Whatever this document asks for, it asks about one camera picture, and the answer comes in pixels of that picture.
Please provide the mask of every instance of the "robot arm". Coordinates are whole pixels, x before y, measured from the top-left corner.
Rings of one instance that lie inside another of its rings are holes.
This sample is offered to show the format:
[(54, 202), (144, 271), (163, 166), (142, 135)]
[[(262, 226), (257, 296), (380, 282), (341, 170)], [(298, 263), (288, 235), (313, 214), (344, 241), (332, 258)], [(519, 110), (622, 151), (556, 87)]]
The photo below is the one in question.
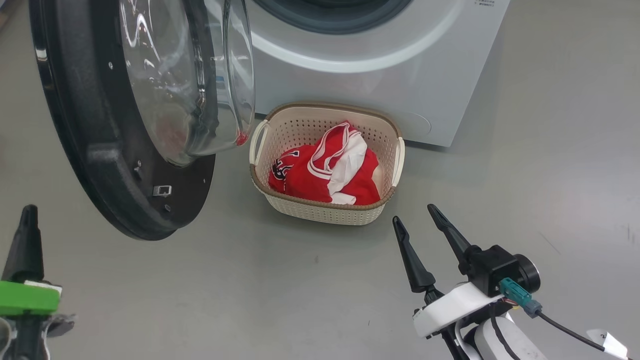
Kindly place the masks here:
[[(486, 250), (471, 245), (435, 205), (427, 208), (445, 234), (458, 260), (458, 269), (468, 277), (468, 282), (446, 295), (438, 291), (433, 274), (424, 268), (411, 246), (402, 221), (394, 217), (393, 226), (411, 290), (425, 293), (426, 305), (413, 314), (413, 325), (420, 338), (442, 335), (454, 360), (546, 360), (508, 315), (514, 306), (521, 306), (531, 318), (539, 316), (583, 343), (630, 360), (627, 348), (608, 332), (588, 331), (592, 339), (589, 340), (544, 315), (540, 303), (531, 297), (540, 288), (540, 274), (525, 256), (512, 255), (498, 245)], [(477, 326), (463, 338), (461, 330), (471, 325)]]
[(0, 281), (0, 360), (48, 360), (47, 337), (73, 328), (75, 316), (53, 315), (62, 287), (43, 278), (38, 209), (28, 205)]

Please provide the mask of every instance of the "basket handle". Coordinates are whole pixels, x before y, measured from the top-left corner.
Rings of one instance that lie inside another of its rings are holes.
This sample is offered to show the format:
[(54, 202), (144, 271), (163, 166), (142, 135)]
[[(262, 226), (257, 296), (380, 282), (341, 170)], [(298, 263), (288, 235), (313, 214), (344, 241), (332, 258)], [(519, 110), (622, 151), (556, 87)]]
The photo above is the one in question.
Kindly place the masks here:
[(400, 181), (402, 175), (402, 168), (404, 167), (404, 139), (398, 138), (398, 144), (396, 145), (396, 163), (394, 164), (394, 176), (391, 180), (391, 186), (396, 187)]
[[(259, 160), (260, 155), (262, 155), (264, 137), (267, 135), (268, 130), (268, 127), (265, 126), (268, 123), (268, 120), (263, 120), (260, 124), (258, 124), (258, 126), (255, 127), (255, 131), (253, 132), (253, 136), (251, 137), (251, 146), (249, 146), (249, 164), (251, 165), (255, 165), (256, 160)], [(260, 146), (258, 147), (258, 151), (256, 153), (255, 145), (258, 143), (258, 138), (260, 138)]]

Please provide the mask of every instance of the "black cable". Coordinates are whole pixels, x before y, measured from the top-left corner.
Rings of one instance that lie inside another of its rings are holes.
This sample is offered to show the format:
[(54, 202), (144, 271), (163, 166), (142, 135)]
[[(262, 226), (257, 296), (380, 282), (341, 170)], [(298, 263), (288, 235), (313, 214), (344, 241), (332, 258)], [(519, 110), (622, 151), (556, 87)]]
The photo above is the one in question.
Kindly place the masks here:
[(547, 315), (544, 315), (542, 313), (542, 311), (537, 311), (536, 314), (538, 314), (538, 316), (540, 316), (540, 318), (548, 323), (550, 323), (551, 325), (553, 325), (554, 327), (556, 327), (557, 329), (559, 329), (560, 331), (563, 331), (571, 336), (573, 336), (574, 338), (582, 341), (583, 343), (589, 345), (590, 347), (595, 347), (600, 351), (604, 351), (604, 347), (602, 345), (598, 345), (596, 343), (594, 343), (593, 341), (585, 338), (584, 336), (580, 335), (580, 334), (576, 334), (575, 332), (567, 329), (566, 327), (560, 325), (559, 323), (551, 320)]
[(520, 360), (520, 358), (516, 355), (516, 353), (513, 352), (509, 344), (507, 344), (507, 341), (504, 339), (504, 336), (502, 335), (502, 331), (500, 331), (500, 328), (498, 327), (498, 323), (495, 321), (495, 304), (491, 304), (491, 306), (489, 306), (489, 315), (491, 316), (491, 325), (493, 326), (495, 335), (498, 337), (498, 340), (502, 343), (502, 346), (504, 346), (504, 350), (507, 351), (507, 353), (509, 354), (509, 356), (511, 356), (513, 360)]

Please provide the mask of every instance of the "label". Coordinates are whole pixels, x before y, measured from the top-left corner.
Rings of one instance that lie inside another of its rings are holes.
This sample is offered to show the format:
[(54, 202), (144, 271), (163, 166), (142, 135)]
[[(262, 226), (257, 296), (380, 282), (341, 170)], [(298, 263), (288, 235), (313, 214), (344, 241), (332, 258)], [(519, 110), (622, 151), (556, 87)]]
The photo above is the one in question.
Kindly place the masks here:
[(587, 335), (594, 343), (604, 347), (604, 352), (613, 355), (618, 359), (627, 360), (627, 347), (603, 329), (593, 329), (587, 331)]
[(479, 5), (479, 6), (489, 6), (489, 7), (495, 6), (495, 0), (474, 0), (474, 2), (476, 3), (476, 5)]

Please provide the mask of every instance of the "clothing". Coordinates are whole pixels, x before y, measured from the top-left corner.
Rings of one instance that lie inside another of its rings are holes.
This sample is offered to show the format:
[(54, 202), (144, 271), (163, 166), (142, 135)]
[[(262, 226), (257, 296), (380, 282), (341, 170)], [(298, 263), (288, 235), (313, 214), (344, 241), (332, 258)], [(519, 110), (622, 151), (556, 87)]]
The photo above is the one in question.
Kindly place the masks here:
[(285, 151), (269, 173), (272, 189), (301, 199), (370, 205), (380, 201), (382, 169), (349, 122), (329, 129), (315, 145)]

